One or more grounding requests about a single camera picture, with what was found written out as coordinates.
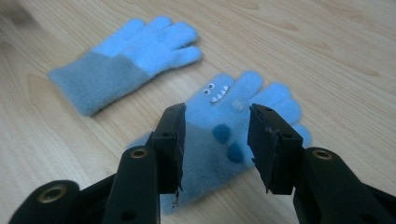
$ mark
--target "glove cuff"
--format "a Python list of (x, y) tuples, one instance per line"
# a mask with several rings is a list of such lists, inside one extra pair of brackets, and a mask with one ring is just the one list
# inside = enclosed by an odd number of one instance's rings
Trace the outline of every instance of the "glove cuff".
[(139, 88), (150, 76), (125, 56), (89, 52), (50, 71), (49, 79), (81, 115), (91, 116)]

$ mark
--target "blue glove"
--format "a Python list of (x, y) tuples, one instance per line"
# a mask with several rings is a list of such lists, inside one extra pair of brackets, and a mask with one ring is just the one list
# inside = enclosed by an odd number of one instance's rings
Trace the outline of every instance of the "blue glove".
[[(186, 142), (179, 207), (218, 189), (253, 166), (248, 147), (248, 121), (251, 104), (272, 107), (304, 138), (310, 132), (298, 123), (302, 112), (291, 98), (289, 88), (272, 83), (260, 91), (262, 77), (246, 71), (238, 80), (221, 74), (205, 85), (187, 102)], [(131, 146), (144, 145), (145, 138)], [(161, 195), (163, 214), (178, 210), (175, 195)]]
[(130, 20), (77, 61), (49, 72), (49, 79), (84, 115), (136, 90), (162, 71), (193, 63), (201, 51), (190, 46), (198, 35), (186, 22), (165, 16), (146, 24)]

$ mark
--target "dark blue spot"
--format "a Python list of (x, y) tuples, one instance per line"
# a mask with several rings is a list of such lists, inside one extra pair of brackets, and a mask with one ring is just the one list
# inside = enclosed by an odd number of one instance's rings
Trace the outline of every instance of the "dark blue spot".
[(213, 136), (218, 142), (225, 144), (231, 137), (231, 129), (225, 124), (220, 124), (213, 129)]
[(242, 162), (244, 160), (244, 154), (242, 153), (242, 149), (236, 143), (233, 143), (228, 148), (227, 156), (228, 156), (228, 159), (230, 159), (230, 161), (233, 161), (236, 163)]

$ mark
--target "wooden table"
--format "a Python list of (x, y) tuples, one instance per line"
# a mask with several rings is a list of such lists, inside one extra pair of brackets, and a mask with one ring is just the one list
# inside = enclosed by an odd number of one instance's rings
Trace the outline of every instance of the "wooden table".
[[(82, 188), (113, 174), (125, 147), (169, 105), (215, 74), (246, 69), (290, 86), (313, 146), (339, 154), (358, 178), (396, 195), (396, 2), (44, 1), (33, 21), (0, 17), (0, 222), (37, 187)], [(168, 71), (92, 118), (77, 114), (47, 78), (130, 18), (168, 15), (200, 35), (204, 58)], [(265, 194), (245, 172), (163, 223), (296, 223), (291, 196)]]

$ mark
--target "wood grain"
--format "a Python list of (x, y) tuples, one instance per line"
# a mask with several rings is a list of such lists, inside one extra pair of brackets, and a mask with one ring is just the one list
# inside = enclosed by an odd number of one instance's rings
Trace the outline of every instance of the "wood grain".
[[(55, 179), (86, 188), (123, 149), (215, 74), (260, 72), (290, 86), (317, 147), (396, 195), (396, 2), (391, 0), (20, 1), (32, 22), (0, 13), (0, 223)], [(204, 58), (168, 71), (92, 118), (47, 72), (74, 61), (130, 18), (168, 15), (199, 32)], [(256, 170), (163, 223), (296, 223), (291, 196), (265, 194)]]

